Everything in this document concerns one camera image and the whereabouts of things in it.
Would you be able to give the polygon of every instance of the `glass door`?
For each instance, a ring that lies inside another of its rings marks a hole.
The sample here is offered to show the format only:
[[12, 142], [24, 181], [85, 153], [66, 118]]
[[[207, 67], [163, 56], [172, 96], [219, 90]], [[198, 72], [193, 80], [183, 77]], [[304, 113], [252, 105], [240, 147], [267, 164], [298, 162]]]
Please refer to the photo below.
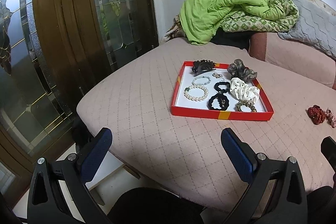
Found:
[[41, 51], [32, 0], [0, 0], [0, 188], [9, 204], [41, 155], [71, 144], [73, 118]]
[[111, 70], [158, 46], [150, 0], [94, 0]]

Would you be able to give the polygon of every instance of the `red scrunchie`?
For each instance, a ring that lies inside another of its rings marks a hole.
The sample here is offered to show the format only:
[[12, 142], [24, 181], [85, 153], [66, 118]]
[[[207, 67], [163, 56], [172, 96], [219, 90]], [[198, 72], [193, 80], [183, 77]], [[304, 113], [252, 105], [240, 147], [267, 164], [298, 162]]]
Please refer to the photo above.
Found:
[[323, 123], [326, 118], [325, 112], [317, 105], [308, 108], [307, 112], [314, 124]]

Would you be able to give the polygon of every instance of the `lime green comforter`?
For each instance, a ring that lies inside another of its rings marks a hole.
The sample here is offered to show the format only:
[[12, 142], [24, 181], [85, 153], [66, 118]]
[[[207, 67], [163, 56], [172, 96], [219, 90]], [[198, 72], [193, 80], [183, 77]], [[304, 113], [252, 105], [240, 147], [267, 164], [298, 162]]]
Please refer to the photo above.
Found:
[[217, 29], [285, 32], [299, 11], [291, 0], [185, 0], [180, 20], [188, 40], [194, 45], [208, 43]]

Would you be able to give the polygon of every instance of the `black scrunchie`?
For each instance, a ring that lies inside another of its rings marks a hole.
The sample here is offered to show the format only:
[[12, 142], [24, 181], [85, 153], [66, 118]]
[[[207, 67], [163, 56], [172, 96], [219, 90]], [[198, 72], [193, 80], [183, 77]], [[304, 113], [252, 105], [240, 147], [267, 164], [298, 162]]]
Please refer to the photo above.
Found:
[[[225, 85], [225, 86], [227, 86], [227, 88], [226, 89], [221, 89], [221, 88], [219, 88], [220, 85]], [[230, 82], [218, 82], [218, 83], [215, 84], [214, 89], [221, 94], [227, 93], [230, 90]]]
[[[219, 106], [221, 107], [220, 109], [218, 108], [214, 108], [212, 106], [212, 103], [214, 101], [214, 99], [218, 100]], [[229, 99], [222, 93], [217, 93], [216, 95], [212, 96], [208, 102], [208, 107], [210, 110], [227, 110], [227, 108], [229, 107]]]

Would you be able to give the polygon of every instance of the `blue gripper pad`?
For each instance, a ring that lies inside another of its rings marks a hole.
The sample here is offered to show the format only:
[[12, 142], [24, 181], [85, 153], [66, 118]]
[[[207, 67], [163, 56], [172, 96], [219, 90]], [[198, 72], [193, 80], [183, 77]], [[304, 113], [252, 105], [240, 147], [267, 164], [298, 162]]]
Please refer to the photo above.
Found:
[[235, 167], [240, 179], [250, 184], [252, 182], [253, 172], [256, 167], [253, 167], [253, 164], [248, 159], [248, 156], [244, 153], [243, 148], [237, 143], [235, 138], [237, 138], [240, 144], [243, 143], [236, 135], [232, 136], [230, 131], [234, 134], [231, 128], [225, 128], [222, 131], [222, 146], [227, 153], [229, 159], [231, 160], [233, 166]]
[[82, 183], [93, 180], [93, 177], [97, 173], [101, 162], [112, 144], [111, 130], [108, 128], [103, 128], [102, 130], [104, 130], [104, 132], [101, 138], [97, 141], [81, 165], [80, 174]]

